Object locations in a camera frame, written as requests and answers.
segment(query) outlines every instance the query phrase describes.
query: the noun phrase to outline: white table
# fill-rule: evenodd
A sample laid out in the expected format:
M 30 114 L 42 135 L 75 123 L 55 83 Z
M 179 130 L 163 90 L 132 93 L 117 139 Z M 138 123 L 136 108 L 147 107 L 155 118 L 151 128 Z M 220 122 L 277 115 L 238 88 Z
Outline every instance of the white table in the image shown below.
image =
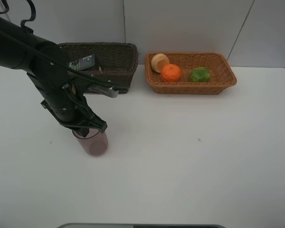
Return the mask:
M 285 228 L 285 69 L 233 67 L 220 95 L 87 95 L 108 123 L 94 158 L 0 67 L 0 228 L 66 223 Z

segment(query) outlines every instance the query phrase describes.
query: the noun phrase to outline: cup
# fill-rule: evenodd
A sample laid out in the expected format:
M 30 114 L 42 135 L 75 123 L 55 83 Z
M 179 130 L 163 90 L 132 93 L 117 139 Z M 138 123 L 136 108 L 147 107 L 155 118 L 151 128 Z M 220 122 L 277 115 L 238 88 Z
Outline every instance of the cup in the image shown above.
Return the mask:
M 86 137 L 82 137 L 75 131 L 73 131 L 73 135 L 77 138 L 85 152 L 95 157 L 103 155 L 109 145 L 106 133 L 101 133 L 94 128 L 90 128 L 90 132 Z

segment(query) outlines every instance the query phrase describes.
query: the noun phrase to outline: green apple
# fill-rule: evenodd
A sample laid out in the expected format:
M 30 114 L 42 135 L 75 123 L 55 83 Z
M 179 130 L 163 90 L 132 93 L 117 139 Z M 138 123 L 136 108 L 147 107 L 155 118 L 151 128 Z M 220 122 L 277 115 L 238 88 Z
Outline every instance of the green apple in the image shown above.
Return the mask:
M 191 82 L 208 82 L 210 80 L 211 73 L 204 67 L 198 67 L 192 70 L 190 74 Z

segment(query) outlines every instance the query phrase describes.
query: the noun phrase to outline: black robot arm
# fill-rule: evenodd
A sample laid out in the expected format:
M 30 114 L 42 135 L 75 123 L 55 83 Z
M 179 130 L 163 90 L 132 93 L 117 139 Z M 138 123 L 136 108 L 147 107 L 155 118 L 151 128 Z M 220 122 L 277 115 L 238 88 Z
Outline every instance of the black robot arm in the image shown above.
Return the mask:
M 86 137 L 89 128 L 104 132 L 106 122 L 87 105 L 83 93 L 93 87 L 99 93 L 115 97 L 119 87 L 90 75 L 68 68 L 66 54 L 53 42 L 33 35 L 25 26 L 26 21 L 35 18 L 35 7 L 29 20 L 23 20 L 21 27 L 0 18 L 0 66 L 22 69 L 44 97 L 42 106 L 50 111 L 64 127 L 75 130 Z M 2 1 L 8 11 L 6 0 Z M 77 74 L 70 79 L 68 71 Z

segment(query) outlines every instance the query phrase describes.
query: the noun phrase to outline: wicker basket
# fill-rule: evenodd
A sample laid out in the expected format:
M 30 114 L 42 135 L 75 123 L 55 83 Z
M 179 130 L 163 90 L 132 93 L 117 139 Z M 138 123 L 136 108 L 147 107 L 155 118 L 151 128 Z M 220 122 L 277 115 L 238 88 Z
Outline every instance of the wicker basket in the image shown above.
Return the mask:
M 179 82 L 162 82 L 160 74 L 151 69 L 151 59 L 158 53 L 160 52 L 147 54 L 145 72 L 148 84 L 159 94 L 215 95 L 237 83 L 230 66 L 221 54 L 180 52 L 161 52 L 169 58 L 170 63 L 178 65 L 183 72 Z M 191 71 L 200 66 L 210 70 L 210 81 L 206 83 L 190 82 L 189 75 Z
M 95 54 L 102 71 L 84 71 L 94 75 L 95 78 L 110 80 L 111 83 L 130 87 L 132 77 L 138 65 L 137 47 L 133 44 L 124 43 L 63 43 L 59 44 L 65 51 L 67 62 L 75 61 Z M 120 90 L 125 94 L 128 89 Z

